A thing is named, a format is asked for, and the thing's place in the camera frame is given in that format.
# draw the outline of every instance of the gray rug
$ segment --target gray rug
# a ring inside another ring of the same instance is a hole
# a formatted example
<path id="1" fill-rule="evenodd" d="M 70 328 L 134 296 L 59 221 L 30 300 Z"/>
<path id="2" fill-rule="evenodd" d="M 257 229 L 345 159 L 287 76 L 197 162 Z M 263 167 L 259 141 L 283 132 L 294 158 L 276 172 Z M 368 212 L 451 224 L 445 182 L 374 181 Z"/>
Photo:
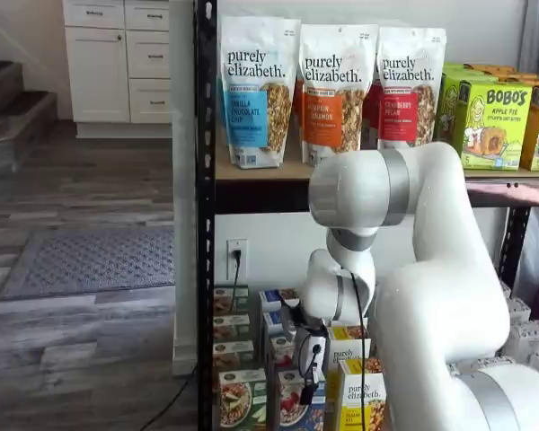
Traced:
<path id="1" fill-rule="evenodd" d="M 36 232 L 0 300 L 79 295 L 174 283 L 173 229 L 60 229 Z"/>

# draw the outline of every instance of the wooden floor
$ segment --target wooden floor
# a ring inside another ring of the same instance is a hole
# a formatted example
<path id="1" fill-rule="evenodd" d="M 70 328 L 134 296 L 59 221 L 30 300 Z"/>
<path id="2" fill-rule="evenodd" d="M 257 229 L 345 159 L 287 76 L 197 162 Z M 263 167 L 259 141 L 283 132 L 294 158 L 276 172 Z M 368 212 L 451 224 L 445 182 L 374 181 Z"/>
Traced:
<path id="1" fill-rule="evenodd" d="M 77 140 L 59 124 L 0 179 L 0 286 L 34 229 L 171 224 L 168 140 Z M 138 430 L 172 378 L 173 287 L 0 303 L 0 430 Z M 188 388 L 151 429 L 195 429 Z"/>

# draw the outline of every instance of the purely elizabeth granola bag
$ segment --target purely elizabeth granola bag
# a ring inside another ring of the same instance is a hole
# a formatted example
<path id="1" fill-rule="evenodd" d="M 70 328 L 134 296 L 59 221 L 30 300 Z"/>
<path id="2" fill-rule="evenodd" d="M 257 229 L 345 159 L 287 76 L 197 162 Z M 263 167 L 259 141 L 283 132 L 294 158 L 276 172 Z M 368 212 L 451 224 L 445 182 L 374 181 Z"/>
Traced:
<path id="1" fill-rule="evenodd" d="M 380 148 L 431 142 L 445 52 L 443 29 L 379 29 Z"/>
<path id="2" fill-rule="evenodd" d="M 304 163 L 316 165 L 336 153 L 359 150 L 363 100 L 376 66 L 377 31 L 376 25 L 302 25 Z"/>
<path id="3" fill-rule="evenodd" d="M 299 20 L 222 16 L 221 74 L 230 158 L 243 169 L 284 160 Z"/>

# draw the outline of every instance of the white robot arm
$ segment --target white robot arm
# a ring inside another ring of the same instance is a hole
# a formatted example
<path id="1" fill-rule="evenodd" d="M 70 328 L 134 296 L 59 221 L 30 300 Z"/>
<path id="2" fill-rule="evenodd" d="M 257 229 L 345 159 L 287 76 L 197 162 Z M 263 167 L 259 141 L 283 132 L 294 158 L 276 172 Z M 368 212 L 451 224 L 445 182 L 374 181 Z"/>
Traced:
<path id="1" fill-rule="evenodd" d="M 324 251 L 310 259 L 301 306 L 318 319 L 358 321 L 373 298 L 377 229 L 415 215 L 417 262 L 386 277 L 373 303 L 393 429 L 539 431 L 537 372 L 502 365 L 454 378 L 446 367 L 492 356 L 509 331 L 455 150 L 433 143 L 337 155 L 315 169 L 309 200 L 339 264 Z M 347 270 L 358 276 L 362 310 Z"/>

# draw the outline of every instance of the electrical outlet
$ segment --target electrical outlet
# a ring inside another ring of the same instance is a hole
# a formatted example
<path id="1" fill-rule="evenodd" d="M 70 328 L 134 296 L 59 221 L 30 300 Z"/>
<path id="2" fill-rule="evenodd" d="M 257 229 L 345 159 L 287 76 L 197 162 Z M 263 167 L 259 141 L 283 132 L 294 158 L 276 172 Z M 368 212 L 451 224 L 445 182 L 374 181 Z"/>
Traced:
<path id="1" fill-rule="evenodd" d="M 232 251 L 241 250 L 242 259 L 240 260 L 240 273 L 237 283 L 245 284 L 248 274 L 248 240 L 227 240 L 227 281 L 232 283 L 235 280 L 235 271 L 237 271 L 237 261 L 232 256 Z"/>

